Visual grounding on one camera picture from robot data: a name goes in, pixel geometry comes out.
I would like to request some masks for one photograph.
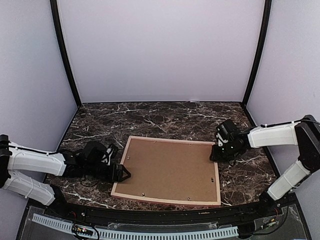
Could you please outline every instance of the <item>white cable channel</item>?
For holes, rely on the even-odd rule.
[[[73,223],[71,221],[54,219],[48,216],[33,214],[32,221],[40,225],[55,229],[67,234],[73,234],[71,229]],[[93,235],[78,233],[79,236],[90,239],[97,239],[96,231],[88,226],[85,226],[93,231]],[[100,234],[101,240],[215,240],[225,239],[230,237],[237,237],[238,227],[227,227],[222,229],[207,230],[207,231],[193,231],[193,232],[179,232],[179,233],[143,233],[143,232],[127,232],[127,231],[113,231],[96,227]]]

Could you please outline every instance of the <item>black metal edge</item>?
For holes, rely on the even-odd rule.
[[[88,104],[123,104],[123,103],[230,103],[241,104],[241,101],[101,101],[101,102],[83,102],[83,105]]]
[[[71,119],[68,127],[67,127],[66,130],[64,131],[64,134],[63,134],[63,136],[62,136],[62,138],[61,138],[61,140],[60,140],[60,142],[59,142],[59,145],[58,145],[58,147],[56,148],[57,150],[61,147],[61,144],[63,143],[63,141],[64,141],[64,139],[65,139],[65,137],[66,137],[66,135],[67,135],[67,133],[68,133],[68,131],[69,131],[69,129],[70,129],[71,124],[73,123],[75,117],[77,116],[77,114],[78,114],[78,112],[79,112],[79,109],[80,109],[80,106],[79,106],[79,107],[77,108],[77,110],[75,111],[75,113],[74,113],[74,115],[73,115],[73,117],[72,117],[72,119]]]
[[[264,50],[264,45],[265,45],[265,40],[266,40],[266,35],[267,35],[267,30],[268,30],[268,24],[269,24],[269,18],[270,18],[270,12],[271,12],[271,5],[272,5],[272,0],[265,0],[261,29],[260,29],[260,34],[259,34],[259,40],[258,40],[258,44],[256,47],[256,52],[255,52],[255,56],[254,56],[254,60],[253,60],[253,65],[252,65],[250,77],[249,77],[248,84],[246,86],[246,90],[245,90],[244,97],[242,100],[242,103],[245,106],[247,106],[247,104],[248,104],[252,89],[254,87],[257,72],[259,69],[261,56],[262,56],[262,52]]]
[[[283,197],[278,201],[282,207],[287,204],[295,204],[305,235],[308,240],[311,240],[311,234],[302,212],[298,198],[294,192],[289,194],[289,198]],[[76,220],[93,224],[98,226],[108,226],[110,223],[133,224],[133,225],[184,225],[184,224],[201,224],[201,223],[214,223],[218,222],[220,226],[232,225],[241,226],[253,223],[255,219],[261,218],[257,214],[241,214],[242,211],[252,211],[257,207],[258,202],[247,203],[238,206],[219,207],[202,210],[187,210],[187,211],[135,211],[135,210],[115,210],[100,207],[90,207],[79,204],[68,204],[68,210],[74,211],[77,215]],[[38,203],[35,200],[29,200],[24,210],[22,220],[20,222],[19,230],[16,240],[20,240],[22,230],[25,225],[26,217],[29,212],[30,206],[37,207],[44,210],[44,214],[62,218],[49,208]],[[274,216],[275,213],[269,212],[268,216]],[[73,215],[64,217],[66,220],[74,221]]]
[[[52,18],[53,18],[53,23],[54,23],[54,28],[55,28],[56,39],[58,41],[65,73],[68,78],[69,85],[70,85],[75,103],[78,107],[80,107],[82,103],[81,103],[81,99],[80,99],[80,96],[79,96],[79,93],[77,90],[77,86],[75,83],[75,79],[74,79],[74,76],[73,76],[73,73],[71,70],[71,66],[70,66],[70,62],[69,62],[69,58],[68,58],[68,54],[67,54],[65,40],[64,40],[63,33],[62,33],[61,23],[60,23],[57,0],[50,0],[50,5],[51,5],[51,12],[52,12]]]
[[[255,127],[255,126],[256,126],[256,123],[255,123],[254,119],[252,118],[250,112],[248,111],[247,107],[246,107],[243,103],[241,103],[240,106],[242,107],[243,112],[244,112],[244,114],[246,115],[246,117],[248,118],[251,126],[252,126],[252,127]],[[264,146],[262,149],[263,149],[263,151],[265,152],[265,155],[266,155],[266,157],[268,158],[268,160],[269,160],[269,162],[270,162],[270,164],[271,164],[271,167],[272,167],[272,169],[273,169],[273,171],[274,171],[275,176],[276,176],[277,178],[279,178],[279,177],[281,176],[281,174],[280,174],[280,172],[279,172],[279,170],[278,170],[278,168],[277,168],[275,159],[273,158],[273,156],[272,156],[269,148],[268,148],[267,146]]]

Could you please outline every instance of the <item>wooden frame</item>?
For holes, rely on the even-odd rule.
[[[127,159],[128,149],[132,140],[144,140],[150,142],[162,142],[162,143],[180,143],[180,144],[188,144],[188,145],[210,145],[212,146],[213,142],[208,141],[188,141],[188,140],[176,140],[176,139],[164,139],[164,138],[152,138],[152,137],[140,137],[140,136],[130,136],[127,144],[125,146],[123,156],[121,159],[121,164],[126,166],[125,161]],[[152,202],[159,204],[174,204],[174,205],[191,205],[191,206],[220,206],[221,205],[221,196],[220,196],[220,182],[219,182],[219,172],[218,172],[218,164],[216,162],[212,162],[214,165],[214,174],[215,174],[215,189],[216,189],[216,201],[192,201],[192,200],[174,200],[174,199],[162,199],[162,198],[154,198],[148,196],[137,196],[131,194],[124,194],[116,192],[117,186],[121,183],[115,182],[113,184],[113,188],[111,191],[111,196],[118,198],[125,198],[130,200],[138,200],[143,202]]]

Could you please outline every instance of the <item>black frame pole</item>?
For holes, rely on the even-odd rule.
[[[267,29],[268,29],[268,24],[269,24],[269,18],[270,18],[270,12],[271,12],[271,4],[272,4],[272,0],[265,0],[265,2],[264,2],[264,10],[263,10],[263,17],[262,17],[259,40],[258,40],[258,44],[256,47],[256,52],[255,52],[255,56],[254,56],[254,60],[253,60],[253,65],[252,65],[249,81],[246,86],[246,90],[245,90],[244,97],[242,100],[242,104],[245,107],[248,104],[252,89],[254,87],[259,64],[260,64],[260,60],[261,60],[261,56],[262,56],[262,52],[264,50]]]
[[[62,33],[61,23],[60,23],[57,0],[50,0],[50,5],[51,5],[52,18],[53,18],[53,23],[54,23],[54,28],[55,28],[55,34],[56,34],[56,38],[57,38],[58,45],[60,48],[60,53],[61,53],[65,73],[68,78],[75,103],[79,108],[82,105],[82,103],[81,103],[80,96],[79,96],[79,93],[77,90],[74,76],[71,71],[71,66],[70,66],[70,62],[69,62],[69,58],[68,58],[68,54],[67,54],[67,49],[66,49],[66,45],[65,45],[65,40],[64,40],[63,33]]]

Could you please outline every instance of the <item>enclosure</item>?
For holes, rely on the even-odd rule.
[[[227,119],[243,129],[308,114],[320,120],[319,25],[316,0],[3,1],[0,133],[43,151],[114,143],[120,162],[129,136],[214,142]],[[219,163],[221,214],[256,203],[298,156],[297,146],[272,146],[247,151],[234,166]],[[181,224],[207,223],[207,212],[216,218],[211,207],[114,198],[112,183],[90,177],[84,186],[82,178],[26,174],[59,186],[97,225],[108,214],[115,223],[128,219],[121,214],[147,222],[161,211]],[[281,234],[297,219],[298,235],[319,238],[319,177],[290,194]],[[0,192],[1,239],[15,239],[32,205]],[[181,211],[189,222],[179,221]]]

